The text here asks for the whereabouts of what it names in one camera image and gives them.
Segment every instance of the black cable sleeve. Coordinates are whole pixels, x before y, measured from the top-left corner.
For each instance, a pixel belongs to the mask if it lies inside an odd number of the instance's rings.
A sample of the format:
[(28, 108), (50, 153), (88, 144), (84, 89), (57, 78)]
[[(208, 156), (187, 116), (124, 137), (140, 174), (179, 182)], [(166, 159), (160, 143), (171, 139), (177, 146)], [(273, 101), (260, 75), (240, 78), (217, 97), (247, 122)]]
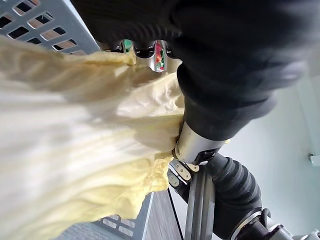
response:
[(270, 112), (274, 90), (301, 78), (320, 39), (318, 0), (185, 0), (172, 19), (185, 121), (215, 141)]
[(238, 161), (216, 153), (205, 166), (215, 186), (213, 232), (229, 239), (244, 219), (261, 211), (261, 191), (255, 177)]
[(125, 39), (147, 44), (181, 35), (170, 13), (177, 0), (71, 0), (90, 33), (100, 43)]

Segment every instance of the black sleeve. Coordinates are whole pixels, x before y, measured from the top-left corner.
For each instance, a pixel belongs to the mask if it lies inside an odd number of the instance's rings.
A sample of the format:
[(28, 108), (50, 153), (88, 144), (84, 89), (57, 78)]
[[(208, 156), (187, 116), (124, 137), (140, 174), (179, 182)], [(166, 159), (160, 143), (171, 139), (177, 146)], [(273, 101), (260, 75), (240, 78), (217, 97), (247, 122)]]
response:
[(220, 141), (274, 106), (273, 92), (292, 85), (319, 40), (319, 0), (188, 0), (173, 21), (182, 59), (177, 76), (185, 121)]

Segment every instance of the wrinkled cloth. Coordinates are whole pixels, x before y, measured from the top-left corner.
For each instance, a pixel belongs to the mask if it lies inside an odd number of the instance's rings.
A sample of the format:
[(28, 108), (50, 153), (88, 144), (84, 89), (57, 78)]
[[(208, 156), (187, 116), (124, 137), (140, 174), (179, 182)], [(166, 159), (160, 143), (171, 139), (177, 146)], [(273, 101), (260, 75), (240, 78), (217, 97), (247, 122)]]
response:
[(133, 54), (74, 56), (0, 36), (0, 239), (137, 217), (168, 188), (184, 97)]

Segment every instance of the green object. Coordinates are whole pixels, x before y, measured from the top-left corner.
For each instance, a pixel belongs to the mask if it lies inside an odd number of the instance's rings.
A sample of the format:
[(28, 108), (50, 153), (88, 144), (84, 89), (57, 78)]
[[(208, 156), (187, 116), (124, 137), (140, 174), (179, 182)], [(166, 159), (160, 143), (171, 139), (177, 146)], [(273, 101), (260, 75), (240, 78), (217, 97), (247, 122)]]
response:
[(130, 48), (132, 47), (132, 42), (128, 39), (124, 40), (124, 47), (125, 47), (125, 51), (129, 52)]

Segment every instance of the gray plastic basket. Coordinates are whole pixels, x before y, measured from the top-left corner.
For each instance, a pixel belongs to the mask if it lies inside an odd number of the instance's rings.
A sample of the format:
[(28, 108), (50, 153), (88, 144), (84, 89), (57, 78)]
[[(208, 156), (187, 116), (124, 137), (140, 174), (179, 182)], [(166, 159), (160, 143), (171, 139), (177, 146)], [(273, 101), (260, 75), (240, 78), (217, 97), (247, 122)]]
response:
[[(68, 0), (0, 0), (0, 34), (48, 49), (84, 55), (99, 47)], [(136, 220), (106, 216), (75, 224), (57, 240), (143, 240), (153, 194), (146, 196)]]
[(0, 34), (66, 54), (99, 50), (67, 0), (0, 0)]

